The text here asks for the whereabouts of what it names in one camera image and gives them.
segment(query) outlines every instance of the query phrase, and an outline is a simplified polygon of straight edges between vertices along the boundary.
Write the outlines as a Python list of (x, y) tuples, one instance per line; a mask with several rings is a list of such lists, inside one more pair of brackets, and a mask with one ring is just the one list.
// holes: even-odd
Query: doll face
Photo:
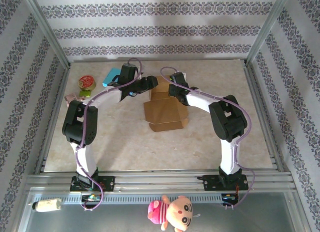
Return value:
[(182, 231), (186, 231), (190, 226), (192, 217), (192, 204), (186, 197), (179, 197), (177, 200), (173, 201), (166, 213), (168, 222)]

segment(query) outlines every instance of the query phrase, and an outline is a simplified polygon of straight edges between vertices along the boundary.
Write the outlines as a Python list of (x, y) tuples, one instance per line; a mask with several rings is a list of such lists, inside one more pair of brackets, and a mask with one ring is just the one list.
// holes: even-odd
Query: wire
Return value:
[(87, 132), (87, 110), (88, 110), (88, 107), (91, 105), (91, 103), (93, 103), (94, 100), (98, 99), (100, 96), (106, 94), (106, 93), (109, 93), (111, 91), (114, 91), (114, 90), (118, 90), (122, 87), (125, 87), (125, 86), (128, 86), (132, 83), (134, 83), (142, 74), (142, 62), (138, 59), (138, 58), (130, 58), (128, 60), (128, 63), (130, 63), (130, 61), (132, 60), (136, 60), (139, 62), (140, 64), (140, 69), (139, 69), (139, 72), (138, 72), (138, 75), (130, 82), (124, 84), (124, 85), (121, 85), (121, 86), (117, 86), (117, 87), (113, 87), (109, 90), (105, 90), (105, 91), (102, 91), (100, 92), (99, 94), (97, 94), (96, 96), (94, 96), (88, 103), (87, 105), (85, 106), (84, 108), (84, 113), (83, 113), (83, 132), (82, 132), (82, 139), (81, 139), (81, 143), (80, 145), (78, 145), (75, 149), (75, 161), (76, 161), (76, 164), (79, 166), (79, 168), (82, 170), (82, 172), (89, 178), (89, 180), (91, 180), (93, 183), (95, 183), (98, 188), (100, 189), (101, 191), (101, 199), (99, 201), (99, 203), (97, 205), (95, 205), (94, 207), (88, 209), (86, 207), (86, 203), (84, 203), (84, 205), (81, 205), (85, 210), (90, 210), (90, 211), (93, 211), (94, 209), (98, 208), (98, 206), (102, 203), (102, 201), (104, 200), (104, 190), (102, 188), (102, 186), (97, 182), (95, 181), (88, 173), (87, 171), (85, 171), (85, 169), (82, 167), (80, 161), (79, 161), (79, 158), (78, 158), (78, 150), (82, 149), (84, 147), (84, 143), (85, 143), (85, 138), (86, 138), (86, 132)]
[(240, 109), (240, 110), (243, 112), (244, 116), (246, 117), (246, 120), (247, 120), (247, 128), (248, 128), (248, 129), (247, 129), (247, 131), (246, 131), (242, 136), (240, 136), (240, 138), (237, 139), (237, 141), (235, 142), (235, 145), (234, 145), (234, 158), (233, 158), (233, 160), (234, 160), (234, 162), (235, 162), (241, 169), (250, 171), (250, 172), (252, 173), (252, 176), (253, 176), (253, 177), (252, 177), (252, 182), (251, 182), (251, 184), (250, 184), (247, 192), (245, 193), (245, 195), (242, 197), (242, 199), (241, 199), (237, 204), (235, 204), (235, 205), (232, 207), (232, 208), (236, 208), (236, 207), (239, 206), (239, 205), (243, 202), (243, 200), (247, 197), (248, 193), (249, 193), (250, 190), (252, 189), (252, 186), (253, 186), (253, 184), (254, 184), (254, 182), (255, 182), (255, 178), (256, 178), (255, 172), (254, 172), (252, 169), (250, 169), (250, 168), (246, 168), (246, 167), (243, 167), (242, 165), (240, 165), (239, 162), (238, 162), (238, 159), (237, 159), (238, 146), (239, 146), (240, 142), (250, 133), (251, 128), (252, 128), (252, 122), (251, 122), (251, 118), (250, 118), (249, 114), (248, 114), (241, 106), (239, 106), (238, 104), (236, 104), (236, 103), (234, 103), (234, 102), (232, 102), (232, 101), (229, 101), (229, 100), (224, 99), (224, 98), (220, 98), (220, 97), (218, 97), (218, 96), (213, 96), (213, 95), (210, 95), (210, 94), (205, 93), (205, 92), (202, 92), (202, 91), (193, 90), (193, 89), (191, 89), (191, 88), (188, 88), (188, 87), (179, 85), (179, 84), (177, 84), (177, 83), (174, 83), (173, 81), (170, 81), (169, 79), (167, 79), (167, 78), (164, 76), (164, 74), (163, 74), (163, 72), (162, 72), (164, 69), (172, 69), (172, 70), (174, 70), (175, 72), (178, 72), (178, 70), (175, 69), (174, 67), (171, 67), (171, 66), (165, 66), (165, 67), (163, 67), (163, 68), (160, 69), (160, 74), (161, 74), (161, 76), (162, 76), (162, 77), (164, 78), (164, 80), (166, 80), (167, 82), (169, 82), (169, 83), (171, 83), (171, 84), (173, 84), (173, 85), (175, 85), (175, 86), (177, 86), (177, 87), (180, 87), (180, 88), (183, 88), (183, 89), (185, 89), (185, 90), (191, 91), (191, 92), (193, 92), (193, 93), (197, 93), (197, 94), (200, 94), (200, 95), (204, 95), (204, 96), (207, 96), (207, 97), (212, 98), (212, 99), (215, 99), (215, 100), (224, 101), (224, 102), (226, 102), (226, 103), (228, 103), (228, 104), (230, 104), (230, 105), (233, 105), (233, 106), (235, 106), (236, 108)]

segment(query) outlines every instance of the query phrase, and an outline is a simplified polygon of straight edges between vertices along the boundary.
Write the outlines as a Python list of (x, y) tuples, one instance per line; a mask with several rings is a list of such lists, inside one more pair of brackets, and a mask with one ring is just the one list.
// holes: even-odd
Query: cardboard box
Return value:
[(158, 86), (149, 91), (150, 101), (145, 102), (145, 120), (154, 132), (182, 129), (188, 124), (188, 108), (175, 97), (169, 96), (169, 83), (157, 77)]

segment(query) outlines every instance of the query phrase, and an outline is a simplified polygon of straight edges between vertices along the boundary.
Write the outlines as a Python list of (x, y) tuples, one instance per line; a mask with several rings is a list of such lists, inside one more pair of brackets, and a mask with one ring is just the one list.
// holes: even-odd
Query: metal base plate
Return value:
[[(102, 186), (103, 191), (105, 192), (113, 192), (115, 188), (115, 177), (114, 176), (99, 176), (98, 183)], [(97, 190), (88, 190), (87, 188), (83, 187), (79, 181), (77, 180), (76, 176), (72, 177), (71, 185), (70, 185), (71, 192), (87, 192), (87, 191), (100, 191), (99, 188)]]
[[(235, 191), (236, 185), (224, 187), (219, 181), (219, 175), (204, 175), (202, 176), (204, 191)], [(247, 191), (249, 189), (246, 175), (241, 175), (237, 185), (240, 191)]]

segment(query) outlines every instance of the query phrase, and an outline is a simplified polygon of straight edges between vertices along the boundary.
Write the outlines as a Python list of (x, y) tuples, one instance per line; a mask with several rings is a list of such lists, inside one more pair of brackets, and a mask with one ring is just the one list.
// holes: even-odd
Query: cylindrical object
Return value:
[(50, 199), (50, 200), (42, 200), (38, 202), (34, 202), (32, 204), (33, 211), (37, 212), (48, 212), (48, 211), (57, 211), (61, 209), (62, 200)]
[(78, 86), (81, 91), (93, 91), (96, 87), (96, 82), (92, 76), (86, 75), (79, 79)]

